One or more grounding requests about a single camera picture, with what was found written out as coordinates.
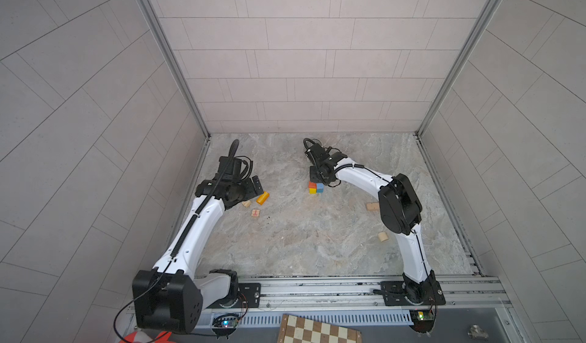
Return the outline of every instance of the wooden block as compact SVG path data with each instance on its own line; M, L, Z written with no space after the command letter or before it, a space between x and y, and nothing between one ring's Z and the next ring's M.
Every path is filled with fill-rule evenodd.
M380 242L387 241L389 239L389 236L385 231L382 231L378 233L378 239L380 240Z
M380 205L378 205L378 202L376 202L376 203L367 203L366 204L366 210L380 210Z

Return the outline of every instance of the orange cylinder block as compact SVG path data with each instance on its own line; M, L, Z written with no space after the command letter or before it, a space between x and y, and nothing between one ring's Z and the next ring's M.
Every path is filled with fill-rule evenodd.
M257 199L257 203L260 204L262 206L262 204L264 203L265 200L267 200L268 196L270 194L267 192L264 192L258 199Z

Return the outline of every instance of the checkered board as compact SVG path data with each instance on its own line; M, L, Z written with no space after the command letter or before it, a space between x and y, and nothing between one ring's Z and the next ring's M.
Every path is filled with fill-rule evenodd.
M362 343L354 329L283 314L278 343Z

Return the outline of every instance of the gray marble surface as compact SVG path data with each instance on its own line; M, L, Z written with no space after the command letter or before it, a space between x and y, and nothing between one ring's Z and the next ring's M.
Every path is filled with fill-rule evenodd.
M416 139L412 134L214 134L198 182L211 179L218 159L238 138L237 155L254 161L271 196L262 206L237 205L218 221L201 255L197 275L214 268L239 275L400 275L403 261L393 236L378 212L365 204L376 202L348 183L324 193L308 192L310 163L302 139L317 138L374 170L407 175L423 205L422 233L429 264L436 274L471 274ZM251 210L261 210L251 217ZM389 240L377 234L387 231Z

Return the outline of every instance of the white wall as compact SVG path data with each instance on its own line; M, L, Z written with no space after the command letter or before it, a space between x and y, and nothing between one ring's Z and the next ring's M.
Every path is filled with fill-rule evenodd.
M212 132L416 130L486 0L150 0Z
M503 0L422 137L534 342L586 341L585 25L585 0Z
M0 0L0 340L118 342L202 143L136 0Z

